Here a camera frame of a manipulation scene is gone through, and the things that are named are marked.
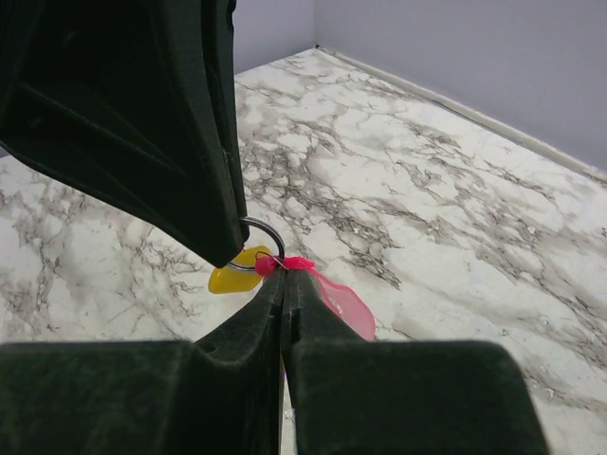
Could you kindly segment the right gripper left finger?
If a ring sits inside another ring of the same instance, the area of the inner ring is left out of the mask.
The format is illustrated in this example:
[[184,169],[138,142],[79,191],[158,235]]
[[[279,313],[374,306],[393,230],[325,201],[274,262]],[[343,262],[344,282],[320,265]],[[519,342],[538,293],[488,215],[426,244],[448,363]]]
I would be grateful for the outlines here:
[[276,454],[285,276],[197,341],[9,343],[5,454]]

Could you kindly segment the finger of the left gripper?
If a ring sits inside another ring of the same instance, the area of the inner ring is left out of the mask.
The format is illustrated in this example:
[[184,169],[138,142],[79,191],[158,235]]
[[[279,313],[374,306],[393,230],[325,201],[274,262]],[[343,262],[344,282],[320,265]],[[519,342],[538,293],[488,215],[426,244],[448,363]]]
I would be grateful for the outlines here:
[[222,267],[248,239],[232,1],[5,1],[1,145]]

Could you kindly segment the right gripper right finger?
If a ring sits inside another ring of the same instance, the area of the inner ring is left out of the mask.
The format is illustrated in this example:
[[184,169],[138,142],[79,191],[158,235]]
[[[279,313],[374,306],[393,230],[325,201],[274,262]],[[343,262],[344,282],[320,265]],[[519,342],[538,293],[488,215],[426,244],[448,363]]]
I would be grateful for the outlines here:
[[282,351],[302,454],[545,454],[522,372],[475,340],[366,341],[310,277],[285,281]]

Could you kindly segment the yellow tag key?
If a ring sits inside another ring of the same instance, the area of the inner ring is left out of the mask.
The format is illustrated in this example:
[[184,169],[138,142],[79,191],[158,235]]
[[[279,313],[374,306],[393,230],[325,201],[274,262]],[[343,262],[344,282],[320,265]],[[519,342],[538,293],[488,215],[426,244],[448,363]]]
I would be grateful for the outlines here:
[[270,249],[266,246],[249,247],[241,251],[232,261],[235,265],[251,267],[251,271],[243,271],[227,265],[215,268],[208,281],[208,290],[215,295],[243,293],[254,289],[263,279],[255,271],[258,259],[269,254]]

